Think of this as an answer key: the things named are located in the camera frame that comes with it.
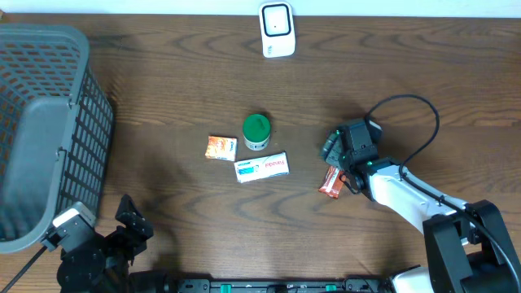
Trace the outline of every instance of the rectangular box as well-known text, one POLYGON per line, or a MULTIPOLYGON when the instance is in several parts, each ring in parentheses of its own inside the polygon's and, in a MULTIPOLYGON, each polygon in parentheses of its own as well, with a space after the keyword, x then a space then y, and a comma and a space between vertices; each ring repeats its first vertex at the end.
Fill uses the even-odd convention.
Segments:
POLYGON ((289 173, 286 152, 235 163, 235 174, 239 183, 289 173))

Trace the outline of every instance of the wood grain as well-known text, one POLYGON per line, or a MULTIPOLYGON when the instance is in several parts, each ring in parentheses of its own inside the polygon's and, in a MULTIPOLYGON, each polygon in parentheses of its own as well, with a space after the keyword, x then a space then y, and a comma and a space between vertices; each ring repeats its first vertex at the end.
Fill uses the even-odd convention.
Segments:
MULTIPOLYGON (((116 110, 101 217, 112 232, 132 195, 155 236, 132 268, 214 278, 342 278, 425 265, 422 235, 395 213, 346 190, 319 194, 327 131, 391 94, 428 97, 439 137, 409 168, 444 192, 493 201, 521 249, 521 20, 296 17, 297 47, 264 59, 256 17, 7 15, 70 24, 89 38, 90 64, 116 110), (240 140, 264 112, 269 147, 291 175, 240 185, 229 162, 206 160, 207 136, 240 140)), ((404 159, 428 138, 429 110, 397 101, 378 110, 381 152, 404 159)), ((0 256, 4 286, 37 246, 0 256)), ((12 289, 54 292, 58 252, 12 289)))

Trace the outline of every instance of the white device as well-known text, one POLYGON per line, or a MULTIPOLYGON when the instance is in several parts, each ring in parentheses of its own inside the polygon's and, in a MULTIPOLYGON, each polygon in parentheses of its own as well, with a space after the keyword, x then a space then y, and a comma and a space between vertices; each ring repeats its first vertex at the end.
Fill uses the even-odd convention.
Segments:
POLYGON ((270 2, 260 6, 259 21, 264 57, 283 57, 295 52, 293 12, 287 2, 270 2))

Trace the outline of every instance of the green cap container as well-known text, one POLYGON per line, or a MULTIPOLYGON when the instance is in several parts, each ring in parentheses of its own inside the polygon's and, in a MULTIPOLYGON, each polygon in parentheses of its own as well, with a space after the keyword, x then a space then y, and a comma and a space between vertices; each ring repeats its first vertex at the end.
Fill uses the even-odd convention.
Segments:
POLYGON ((264 150, 268 146, 270 134, 271 124, 265 116, 253 114, 244 121, 244 144, 250 150, 264 150))

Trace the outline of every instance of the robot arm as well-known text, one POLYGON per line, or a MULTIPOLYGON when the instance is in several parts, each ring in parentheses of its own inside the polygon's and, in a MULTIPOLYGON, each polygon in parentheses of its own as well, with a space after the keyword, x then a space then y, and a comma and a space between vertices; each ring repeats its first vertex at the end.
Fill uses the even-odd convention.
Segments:
POLYGON ((504 257, 468 220, 470 215, 493 231, 514 270, 520 272, 519 259, 496 206, 486 200, 467 203, 445 195, 404 167, 405 180, 396 160, 379 158, 376 144, 381 134, 381 128, 373 121, 349 121, 328 138, 322 157, 344 171, 341 178, 351 192, 362 193, 371 201, 389 207, 424 235, 428 270, 419 267, 391 277, 393 290, 397 293, 514 292, 515 281, 504 257), (482 250, 468 256, 463 249, 468 243, 481 244, 482 250))

